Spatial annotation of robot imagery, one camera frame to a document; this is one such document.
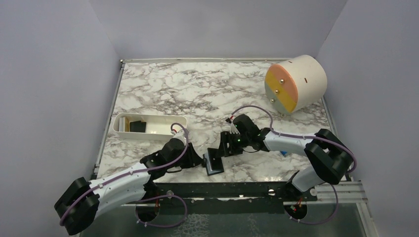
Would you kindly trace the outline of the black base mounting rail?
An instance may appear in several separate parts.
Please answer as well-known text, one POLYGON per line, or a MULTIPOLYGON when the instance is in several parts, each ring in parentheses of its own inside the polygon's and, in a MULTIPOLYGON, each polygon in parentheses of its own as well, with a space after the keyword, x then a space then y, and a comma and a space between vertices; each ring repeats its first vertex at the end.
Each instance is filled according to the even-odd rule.
POLYGON ((301 197, 286 194, 286 183, 157 183, 140 201, 134 202, 143 213, 158 211, 162 215, 180 214, 283 214, 284 205, 299 200, 317 201, 309 191, 301 197))

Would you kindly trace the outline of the black card holder blue sleeves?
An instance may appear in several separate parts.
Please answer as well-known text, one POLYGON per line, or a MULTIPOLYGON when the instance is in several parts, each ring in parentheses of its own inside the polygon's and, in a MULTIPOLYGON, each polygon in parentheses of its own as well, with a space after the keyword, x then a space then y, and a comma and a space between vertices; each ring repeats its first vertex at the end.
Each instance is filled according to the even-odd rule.
POLYGON ((212 176, 224 172, 224 166, 221 157, 217 157, 217 149, 207 148, 207 152, 203 154, 204 167, 206 168, 207 175, 212 176))

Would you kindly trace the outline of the white plastic tray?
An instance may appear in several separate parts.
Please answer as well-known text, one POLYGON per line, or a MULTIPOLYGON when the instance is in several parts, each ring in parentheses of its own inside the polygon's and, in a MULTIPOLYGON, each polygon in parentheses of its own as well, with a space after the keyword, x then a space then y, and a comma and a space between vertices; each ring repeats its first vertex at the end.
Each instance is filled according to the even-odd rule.
POLYGON ((181 129, 178 125, 172 125, 173 123, 179 123, 187 127, 187 118, 184 116, 119 113, 114 119, 112 129, 122 139, 168 141, 173 136, 172 129, 175 129, 175 131, 181 129), (121 117, 127 117, 130 121, 141 120, 147 122, 146 131, 144 133, 119 132, 118 121, 121 117))

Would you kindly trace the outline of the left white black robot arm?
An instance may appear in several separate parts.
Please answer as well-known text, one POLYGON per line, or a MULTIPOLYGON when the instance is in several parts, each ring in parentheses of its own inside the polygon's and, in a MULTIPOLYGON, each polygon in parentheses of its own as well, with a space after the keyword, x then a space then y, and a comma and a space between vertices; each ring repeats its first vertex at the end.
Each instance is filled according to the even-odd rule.
POLYGON ((203 161, 192 143, 172 138, 161 150, 121 172, 90 181, 78 178, 54 205, 59 224, 69 235, 78 234, 98 216, 116 207, 139 200, 151 202, 160 194, 154 180, 170 173, 172 168, 193 168, 203 161))

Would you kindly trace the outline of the aluminium table frame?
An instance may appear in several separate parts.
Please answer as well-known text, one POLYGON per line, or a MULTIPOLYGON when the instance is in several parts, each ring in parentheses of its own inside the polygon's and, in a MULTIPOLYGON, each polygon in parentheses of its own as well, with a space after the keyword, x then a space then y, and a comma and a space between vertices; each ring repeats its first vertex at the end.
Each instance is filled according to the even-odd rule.
MULTIPOLYGON (((313 132, 315 128, 329 128, 336 135, 335 123, 324 98, 291 115, 275 112, 269 105, 264 92, 264 75, 272 64, 287 60, 289 58, 121 60, 118 89, 92 177, 122 171, 139 161, 140 155, 163 145, 163 141, 120 138, 113 131, 113 122, 116 115, 122 112, 186 117, 193 146, 200 153, 219 141, 219 132, 226 128, 222 118, 247 104, 268 110, 275 118, 275 129, 302 133, 313 132)), ((227 171, 224 174, 207 176, 203 168, 192 168, 178 174, 168 174, 158 181, 169 184, 250 181, 250 184, 255 184, 258 181, 285 181, 291 177, 291 171, 308 167, 308 159, 298 155, 284 157, 276 152, 273 155, 265 153, 260 159, 254 156, 247 154, 232 158, 232 161, 226 160, 227 171)), ((355 217, 360 218, 355 221, 355 227, 363 230, 359 231, 360 234, 349 236, 377 237, 362 183, 343 181, 336 190, 339 205, 356 207, 355 217)))

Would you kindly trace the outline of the stack of credit cards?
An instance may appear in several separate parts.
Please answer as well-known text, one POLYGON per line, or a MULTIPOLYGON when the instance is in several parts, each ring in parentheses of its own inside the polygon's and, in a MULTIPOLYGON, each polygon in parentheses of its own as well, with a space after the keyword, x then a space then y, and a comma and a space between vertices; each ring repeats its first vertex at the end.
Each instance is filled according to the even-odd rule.
POLYGON ((145 121, 130 121, 127 117, 121 117, 118 122, 119 132, 144 133, 146 131, 147 122, 145 121))

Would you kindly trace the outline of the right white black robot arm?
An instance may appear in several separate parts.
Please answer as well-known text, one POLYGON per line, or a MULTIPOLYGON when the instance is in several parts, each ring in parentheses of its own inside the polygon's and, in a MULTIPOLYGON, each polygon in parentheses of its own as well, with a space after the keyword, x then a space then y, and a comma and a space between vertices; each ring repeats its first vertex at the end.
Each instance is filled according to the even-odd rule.
POLYGON ((256 151, 287 152, 305 156, 310 166, 296 172, 286 183, 286 197, 297 201, 314 186, 336 185, 355 166, 352 152, 329 130, 313 134, 285 134, 271 128, 260 129, 246 115, 229 120, 230 130, 220 134, 219 148, 210 154, 213 160, 241 155, 246 147, 256 151))

